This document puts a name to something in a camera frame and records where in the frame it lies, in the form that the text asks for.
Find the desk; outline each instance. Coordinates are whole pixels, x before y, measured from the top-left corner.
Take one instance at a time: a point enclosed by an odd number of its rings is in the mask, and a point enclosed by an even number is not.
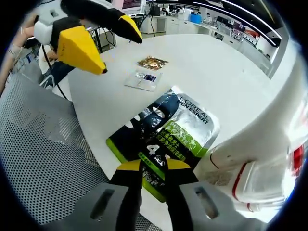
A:
[[[155,92],[124,86],[136,62],[152,55],[168,60]],[[70,91],[85,138],[101,168],[111,178],[120,165],[106,139],[173,85],[205,106],[220,121],[213,147],[245,128],[269,104],[266,75],[221,41],[198,34],[166,35],[130,43],[101,54],[108,72],[96,76],[75,69]],[[142,190],[141,214],[165,231],[172,230],[165,203]]]

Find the red stripe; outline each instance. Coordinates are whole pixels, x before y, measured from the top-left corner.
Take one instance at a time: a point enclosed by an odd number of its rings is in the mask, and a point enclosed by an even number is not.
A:
[[[239,199],[237,199],[237,197],[236,197],[236,195],[235,195],[236,187],[237,187],[237,185],[239,184],[240,178],[241,178],[241,176],[242,176],[242,173],[243,173],[244,168],[245,168],[246,165],[247,165],[247,163],[243,164],[243,166],[242,166],[242,168],[241,168],[239,174],[237,175],[237,177],[236,177],[236,179],[235,179],[235,182],[234,182],[234,185],[233,185],[233,188],[232,188],[232,196],[233,196],[236,200],[238,200],[238,201],[239,201]]]
[[[251,209],[251,207],[250,207],[250,203],[247,203],[247,208],[248,208],[248,210],[249,210],[250,212],[253,213],[253,211],[252,211],[252,209]]]
[[[213,162],[213,160],[212,160],[212,154],[213,154],[213,153],[211,153],[211,155],[210,155],[210,161],[212,162],[212,164],[213,164],[217,169],[219,169],[219,167],[217,167],[217,165],[215,165],[214,162]]]

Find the green label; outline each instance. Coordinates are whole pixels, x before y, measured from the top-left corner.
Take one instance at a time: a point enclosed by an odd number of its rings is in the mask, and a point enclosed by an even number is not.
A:
[[[203,157],[207,152],[206,148],[203,148],[185,129],[174,121],[167,123],[165,129],[188,148],[194,156]]]
[[[161,179],[165,180],[165,174],[163,173],[162,170],[160,170],[155,164],[152,163],[151,160],[149,160],[149,158],[143,154],[142,152],[138,153],[138,156],[140,157],[140,159],[146,163],[146,165],[152,169]]]

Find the gray mesh panel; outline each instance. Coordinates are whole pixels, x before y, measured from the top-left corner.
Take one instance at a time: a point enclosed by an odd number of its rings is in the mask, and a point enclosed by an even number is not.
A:
[[[39,224],[63,219],[79,198],[108,182],[73,104],[21,75],[0,100],[0,155],[17,197]],[[136,230],[160,229],[139,215]]]

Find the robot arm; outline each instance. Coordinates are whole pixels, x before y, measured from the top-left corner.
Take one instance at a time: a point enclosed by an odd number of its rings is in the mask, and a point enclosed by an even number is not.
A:
[[[117,35],[142,43],[135,22],[104,0],[62,0],[42,9],[34,25],[34,36],[42,45],[50,44],[62,61],[94,74],[107,72],[95,43],[80,19],[86,19]]]

